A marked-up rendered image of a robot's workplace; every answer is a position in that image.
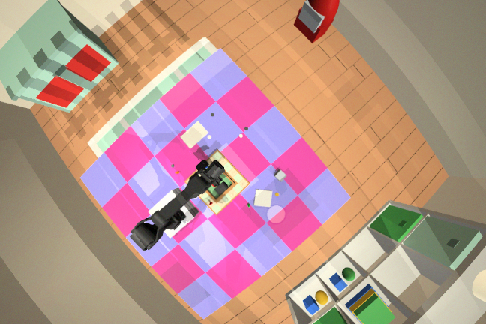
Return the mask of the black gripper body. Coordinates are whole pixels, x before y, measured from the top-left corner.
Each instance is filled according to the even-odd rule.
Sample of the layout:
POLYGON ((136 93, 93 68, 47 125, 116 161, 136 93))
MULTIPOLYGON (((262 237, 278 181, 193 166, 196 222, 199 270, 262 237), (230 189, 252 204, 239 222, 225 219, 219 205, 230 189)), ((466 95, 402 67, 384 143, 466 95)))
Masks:
MULTIPOLYGON (((209 164, 207 163, 206 160, 202 160, 197 166, 196 166, 196 169, 198 171, 200 171, 201 169, 205 172, 205 170, 207 169, 206 167, 208 166, 209 164)), ((223 181, 221 184, 221 180, 219 178, 217 179, 213 179, 215 181, 215 183, 213 185, 216 185, 217 187, 214 189, 218 195, 221 195, 227 188, 228 188, 228 185, 223 181)))

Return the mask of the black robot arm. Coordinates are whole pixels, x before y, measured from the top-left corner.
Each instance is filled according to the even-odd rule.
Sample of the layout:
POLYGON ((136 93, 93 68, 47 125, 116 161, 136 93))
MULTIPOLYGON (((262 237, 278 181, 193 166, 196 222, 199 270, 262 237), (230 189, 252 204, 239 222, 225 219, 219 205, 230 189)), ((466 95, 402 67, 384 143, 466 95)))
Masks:
POLYGON ((130 238, 143 250, 151 249, 161 239, 164 230, 175 230, 186 217, 181 208, 191 199, 204 194, 214 183, 213 179, 225 173, 224 166, 214 160, 209 167, 203 171, 197 171, 187 182, 186 188, 167 203, 160 211, 157 210, 149 218, 141 220, 130 231, 130 238), (201 175, 201 176, 199 176, 201 175), (154 224, 144 223, 150 221, 154 224))

